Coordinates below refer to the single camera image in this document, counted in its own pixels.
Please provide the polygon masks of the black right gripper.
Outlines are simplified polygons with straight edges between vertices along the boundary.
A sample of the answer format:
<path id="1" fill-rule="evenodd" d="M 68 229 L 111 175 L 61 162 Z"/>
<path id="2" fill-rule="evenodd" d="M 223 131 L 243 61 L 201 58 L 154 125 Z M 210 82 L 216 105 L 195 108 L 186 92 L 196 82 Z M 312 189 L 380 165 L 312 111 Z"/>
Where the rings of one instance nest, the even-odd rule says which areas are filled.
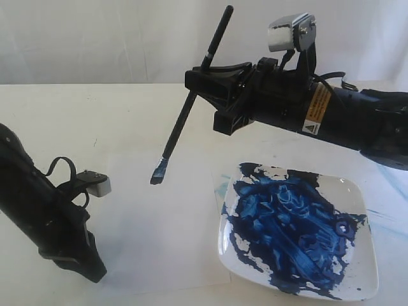
<path id="1" fill-rule="evenodd" d="M 256 64 L 199 66 L 185 72 L 186 89 L 213 105 L 213 130 L 232 135 L 252 122 L 260 122 L 301 134 L 330 134 L 332 88 L 321 76 L 303 75 L 299 68 L 281 69 L 276 59 Z"/>

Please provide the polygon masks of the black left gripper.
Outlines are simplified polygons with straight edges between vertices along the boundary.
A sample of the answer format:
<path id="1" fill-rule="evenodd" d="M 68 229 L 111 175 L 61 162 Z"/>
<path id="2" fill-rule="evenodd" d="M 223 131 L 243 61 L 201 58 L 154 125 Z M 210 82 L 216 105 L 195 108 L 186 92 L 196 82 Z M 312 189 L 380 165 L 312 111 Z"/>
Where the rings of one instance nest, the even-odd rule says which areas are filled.
<path id="1" fill-rule="evenodd" d="M 59 268 L 98 283 L 107 273 L 94 235 L 87 231 L 89 194 L 78 188 L 43 188 L 39 192 L 41 222 L 38 252 Z"/>

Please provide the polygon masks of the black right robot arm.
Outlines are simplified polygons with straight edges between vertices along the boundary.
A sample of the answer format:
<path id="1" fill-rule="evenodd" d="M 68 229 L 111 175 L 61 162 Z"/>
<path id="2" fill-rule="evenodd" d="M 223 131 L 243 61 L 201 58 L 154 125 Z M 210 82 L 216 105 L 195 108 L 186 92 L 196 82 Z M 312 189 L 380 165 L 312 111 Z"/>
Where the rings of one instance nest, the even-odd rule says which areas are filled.
<path id="1" fill-rule="evenodd" d="M 407 94 L 331 87 L 326 76 L 301 78 L 264 57 L 257 64 L 199 67 L 185 86 L 214 108 L 213 129 L 225 135 L 253 122 L 355 150 L 407 169 Z"/>

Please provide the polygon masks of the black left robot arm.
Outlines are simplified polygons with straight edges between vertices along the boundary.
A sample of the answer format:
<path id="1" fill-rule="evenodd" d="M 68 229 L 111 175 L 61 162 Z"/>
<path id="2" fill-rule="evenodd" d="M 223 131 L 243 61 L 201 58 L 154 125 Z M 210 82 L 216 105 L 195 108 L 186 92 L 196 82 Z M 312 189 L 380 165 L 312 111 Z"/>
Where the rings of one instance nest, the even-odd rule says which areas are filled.
<path id="1" fill-rule="evenodd" d="M 1 211 L 35 244 L 39 255 L 93 283 L 107 273 L 87 229 L 91 196 L 112 190 L 107 175 L 77 172 L 72 160 L 55 158 L 46 173 L 34 165 L 18 136 L 1 125 Z"/>

